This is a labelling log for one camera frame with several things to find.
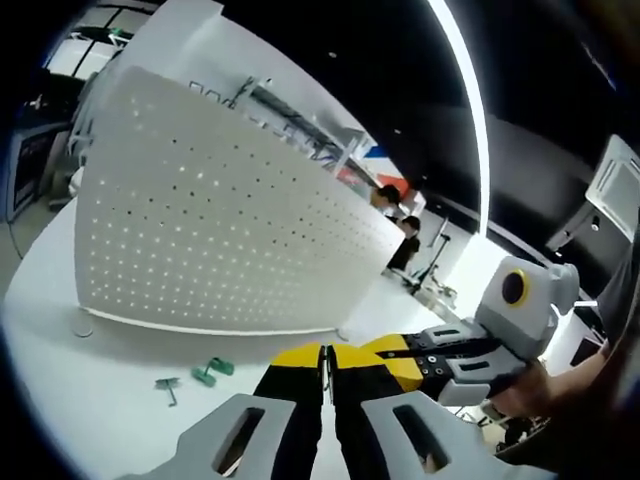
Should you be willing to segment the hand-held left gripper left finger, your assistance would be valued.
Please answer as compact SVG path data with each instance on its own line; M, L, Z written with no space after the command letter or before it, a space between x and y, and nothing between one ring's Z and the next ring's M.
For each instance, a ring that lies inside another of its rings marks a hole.
M180 434L174 455L127 479L309 479L322 433L325 347L279 354L254 392Z

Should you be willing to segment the person's right hand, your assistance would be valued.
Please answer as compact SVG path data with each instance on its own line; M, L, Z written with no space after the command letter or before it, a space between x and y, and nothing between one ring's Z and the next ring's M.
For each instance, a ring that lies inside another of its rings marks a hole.
M552 403L551 377L540 363L530 365L506 390L489 398L492 406L510 418L544 416Z

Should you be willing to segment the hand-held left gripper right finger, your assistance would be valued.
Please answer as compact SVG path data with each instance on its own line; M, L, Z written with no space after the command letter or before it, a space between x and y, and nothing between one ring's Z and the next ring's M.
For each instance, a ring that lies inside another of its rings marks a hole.
M421 391L406 392L374 353L329 348L335 430L351 479L555 479L489 452L480 430Z

